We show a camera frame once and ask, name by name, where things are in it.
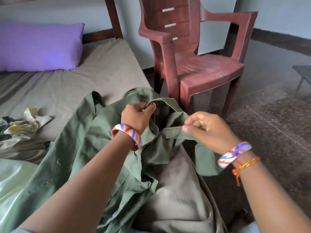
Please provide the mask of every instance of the wall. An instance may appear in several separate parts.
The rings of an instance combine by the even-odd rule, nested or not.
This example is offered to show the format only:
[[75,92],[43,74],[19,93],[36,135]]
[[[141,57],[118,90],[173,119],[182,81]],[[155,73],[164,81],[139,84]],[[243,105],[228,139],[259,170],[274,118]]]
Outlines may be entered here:
[[239,0],[235,11],[258,11],[255,28],[311,39],[311,0]]
[[[232,12],[235,0],[201,0],[212,12]],[[140,6],[138,0],[115,0],[122,33],[130,44],[140,66],[145,69],[154,64],[148,39],[138,35]],[[85,33],[111,28],[104,0],[38,0],[0,6],[0,21],[25,23],[85,23]],[[201,23],[199,54],[222,49],[229,23]]]

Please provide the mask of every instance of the mattress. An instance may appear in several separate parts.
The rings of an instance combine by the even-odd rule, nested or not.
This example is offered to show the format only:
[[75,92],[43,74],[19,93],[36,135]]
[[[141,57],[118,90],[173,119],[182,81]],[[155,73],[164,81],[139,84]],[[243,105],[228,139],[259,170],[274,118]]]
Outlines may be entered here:
[[84,47],[78,69],[0,73],[0,116],[19,119],[35,107],[54,117],[37,133],[54,141],[87,94],[97,91],[109,105],[135,87],[151,88],[127,42],[117,39]]

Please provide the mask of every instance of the chair seat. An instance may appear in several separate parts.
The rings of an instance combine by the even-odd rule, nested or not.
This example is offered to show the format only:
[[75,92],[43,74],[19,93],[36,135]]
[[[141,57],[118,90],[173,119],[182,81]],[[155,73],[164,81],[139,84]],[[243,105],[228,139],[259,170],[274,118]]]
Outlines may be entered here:
[[176,56],[177,75],[182,88],[199,93],[230,82],[242,74],[244,64],[221,55]]

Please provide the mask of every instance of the dark green cloth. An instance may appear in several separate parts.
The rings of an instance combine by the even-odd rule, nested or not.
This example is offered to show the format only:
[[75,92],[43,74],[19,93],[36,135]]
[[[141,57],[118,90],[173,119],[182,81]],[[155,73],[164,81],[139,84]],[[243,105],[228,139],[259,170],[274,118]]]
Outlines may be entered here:
[[8,129],[8,127],[10,126],[10,122],[14,122],[15,119],[9,117],[9,116],[5,116],[0,118],[0,141],[5,141],[8,139],[11,139],[12,136],[8,135],[8,134],[4,134],[3,132]]
[[[193,139],[181,132],[188,115],[175,99],[160,98],[146,88],[130,90],[107,107],[101,104],[97,92],[84,98],[14,203],[6,232],[18,227],[80,171],[112,139],[111,129],[121,122],[125,106],[140,101],[156,103],[155,114],[142,134],[142,148],[128,154],[97,228],[97,232],[128,232],[139,208],[156,190],[153,166],[169,163],[173,148],[185,139]],[[220,171],[214,153],[203,144],[196,146],[196,159],[205,164],[200,173],[211,176]]]

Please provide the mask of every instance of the bangle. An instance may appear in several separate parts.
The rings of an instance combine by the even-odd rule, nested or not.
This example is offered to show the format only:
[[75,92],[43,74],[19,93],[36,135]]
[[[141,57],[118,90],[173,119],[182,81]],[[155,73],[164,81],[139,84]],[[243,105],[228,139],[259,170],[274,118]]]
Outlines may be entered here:
[[227,153],[225,153],[222,157],[220,157],[220,159],[218,160],[218,165],[221,168],[226,168],[229,164],[235,161],[237,157],[241,156],[246,151],[249,151],[251,148],[252,147],[248,142],[241,142],[240,144],[229,150]]
[[250,162],[247,162],[246,164],[243,164],[243,165],[241,164],[241,162],[239,162],[239,161],[237,160],[237,163],[238,163],[239,167],[236,168],[236,169],[233,169],[233,170],[232,170],[232,173],[233,173],[233,175],[234,175],[235,178],[236,178],[236,183],[237,183],[238,186],[240,186],[239,177],[240,177],[240,171],[241,171],[241,169],[247,168],[248,166],[251,166],[253,163],[256,163],[256,162],[259,161],[259,160],[260,160],[260,157],[256,157],[256,158],[252,159]]
[[128,134],[133,140],[136,142],[135,146],[131,151],[136,151],[142,147],[142,138],[138,134],[137,131],[135,131],[132,127],[126,125],[126,124],[117,124],[113,127],[111,133],[112,137],[114,137],[118,131],[123,131],[126,134]]

